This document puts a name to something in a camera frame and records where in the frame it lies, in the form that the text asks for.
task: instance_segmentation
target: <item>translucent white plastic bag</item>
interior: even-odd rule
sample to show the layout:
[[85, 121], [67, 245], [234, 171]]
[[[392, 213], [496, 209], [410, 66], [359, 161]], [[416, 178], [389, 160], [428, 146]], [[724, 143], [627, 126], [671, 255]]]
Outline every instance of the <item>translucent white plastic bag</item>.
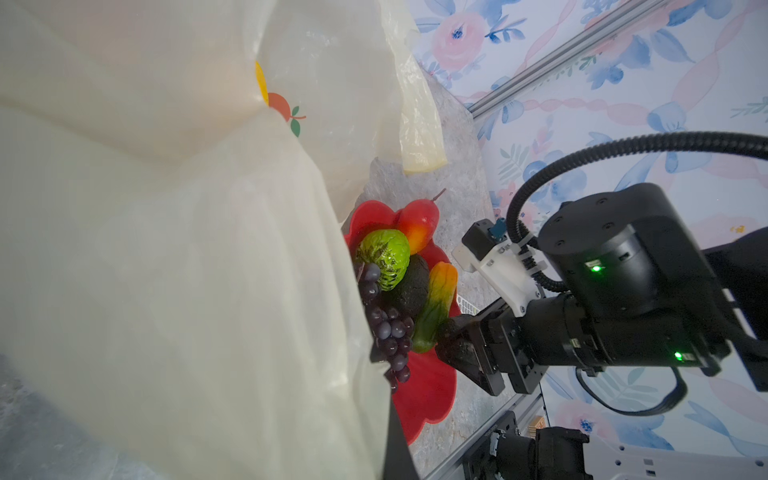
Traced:
[[22, 375], [171, 478], [379, 477], [389, 387], [336, 219], [373, 156], [445, 161], [403, 12], [0, 0], [0, 349]]

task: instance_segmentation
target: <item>bunch of grapes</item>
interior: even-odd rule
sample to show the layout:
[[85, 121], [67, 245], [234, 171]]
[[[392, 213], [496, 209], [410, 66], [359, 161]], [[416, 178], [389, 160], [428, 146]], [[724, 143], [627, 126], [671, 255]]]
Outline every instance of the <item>bunch of grapes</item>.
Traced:
[[377, 283], [381, 276], [378, 265], [355, 262], [355, 275], [366, 308], [366, 318], [376, 338], [376, 347], [389, 361], [390, 368], [384, 376], [389, 380], [392, 393], [397, 392], [397, 385], [411, 378], [408, 352], [413, 347], [413, 319], [401, 316], [393, 306], [382, 304], [381, 289]]

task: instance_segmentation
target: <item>fruit stem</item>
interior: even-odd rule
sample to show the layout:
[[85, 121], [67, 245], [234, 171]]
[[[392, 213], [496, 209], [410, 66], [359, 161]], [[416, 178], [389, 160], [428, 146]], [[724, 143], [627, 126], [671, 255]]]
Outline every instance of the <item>fruit stem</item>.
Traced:
[[446, 191], [446, 190], [448, 190], [448, 189], [447, 189], [447, 188], [443, 188], [442, 190], [440, 190], [440, 193], [439, 193], [439, 194], [437, 194], [437, 195], [435, 195], [435, 198], [433, 198], [433, 199], [432, 199], [432, 201], [435, 201], [435, 200], [437, 200], [438, 198], [440, 198], [440, 195], [443, 195], [443, 194], [445, 193], [445, 191]]

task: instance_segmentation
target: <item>red plate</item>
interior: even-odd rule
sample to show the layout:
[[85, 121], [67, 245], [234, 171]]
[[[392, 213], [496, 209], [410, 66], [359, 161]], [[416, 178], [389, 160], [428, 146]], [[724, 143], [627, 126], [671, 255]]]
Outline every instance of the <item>red plate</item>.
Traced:
[[[398, 214], [399, 211], [394, 212], [376, 200], [360, 204], [349, 220], [349, 234], [344, 236], [349, 252], [354, 255], [358, 243], [368, 233], [393, 228]], [[451, 263], [445, 252], [431, 240], [419, 255], [426, 260], [430, 270], [436, 263]], [[449, 314], [461, 314], [455, 295]], [[424, 424], [440, 423], [448, 416], [456, 398], [456, 370], [441, 362], [434, 349], [427, 353], [410, 353], [408, 367], [411, 379], [400, 384], [392, 400], [410, 445], [419, 437]]]

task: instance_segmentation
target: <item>wall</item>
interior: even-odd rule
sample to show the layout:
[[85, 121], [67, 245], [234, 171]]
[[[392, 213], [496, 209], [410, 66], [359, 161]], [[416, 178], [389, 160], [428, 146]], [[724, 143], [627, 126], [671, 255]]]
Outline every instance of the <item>wall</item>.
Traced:
[[[682, 0], [580, 58], [564, 73], [476, 121], [496, 216], [546, 164], [610, 139], [663, 131], [768, 134], [768, 2]], [[522, 219], [538, 231], [565, 200], [650, 181], [661, 185], [701, 247], [768, 225], [768, 164], [720, 154], [649, 154], [600, 162], [537, 192]], [[647, 408], [671, 390], [669, 370], [616, 369], [593, 388], [612, 405]], [[632, 445], [719, 455], [768, 455], [768, 394], [735, 355], [688, 397], [649, 419], [609, 413], [550, 369], [542, 389], [552, 425]]]
[[413, 53], [465, 106], [594, 25], [626, 0], [409, 0]]

